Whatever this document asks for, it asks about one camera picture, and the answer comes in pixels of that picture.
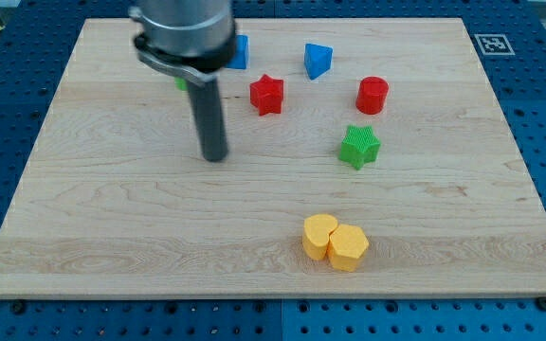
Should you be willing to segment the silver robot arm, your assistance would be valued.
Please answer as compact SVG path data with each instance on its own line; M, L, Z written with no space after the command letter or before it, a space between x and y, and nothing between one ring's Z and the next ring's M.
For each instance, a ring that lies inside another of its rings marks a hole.
M128 14L141 26L137 57L157 72L204 87L234 57L229 0L137 0Z

